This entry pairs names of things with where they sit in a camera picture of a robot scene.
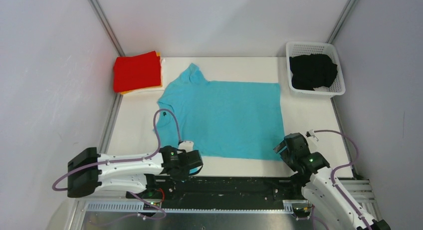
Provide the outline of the cyan t-shirt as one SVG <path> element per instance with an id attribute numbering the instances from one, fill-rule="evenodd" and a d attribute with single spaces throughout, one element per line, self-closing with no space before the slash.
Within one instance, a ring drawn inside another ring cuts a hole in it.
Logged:
<path id="1" fill-rule="evenodd" d="M 280 98 L 278 83 L 207 80 L 190 64 L 157 101 L 161 144 L 194 142 L 202 176 L 287 176 L 273 150 L 285 135 Z"/>

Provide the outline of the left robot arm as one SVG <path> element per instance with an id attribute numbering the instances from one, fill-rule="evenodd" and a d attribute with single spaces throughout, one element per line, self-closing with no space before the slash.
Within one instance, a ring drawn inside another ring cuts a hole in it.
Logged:
<path id="1" fill-rule="evenodd" d="M 203 160 L 198 150 L 162 147 L 158 153 L 107 155 L 87 148 L 67 164 L 67 196 L 81 198 L 98 191 L 126 191 L 152 198 L 157 193 L 156 175 L 187 181 Z"/>

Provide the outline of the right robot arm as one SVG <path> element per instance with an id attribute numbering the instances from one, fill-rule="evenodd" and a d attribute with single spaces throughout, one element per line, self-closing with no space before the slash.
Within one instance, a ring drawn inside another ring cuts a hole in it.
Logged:
<path id="1" fill-rule="evenodd" d="M 294 171 L 290 177 L 290 193 L 297 199 L 305 198 L 324 217 L 322 224 L 338 230 L 388 230 L 385 220 L 377 220 L 353 198 L 335 173 L 341 166 L 332 168 L 318 151 L 310 150 L 315 137 L 292 133 L 273 149 L 283 162 Z"/>

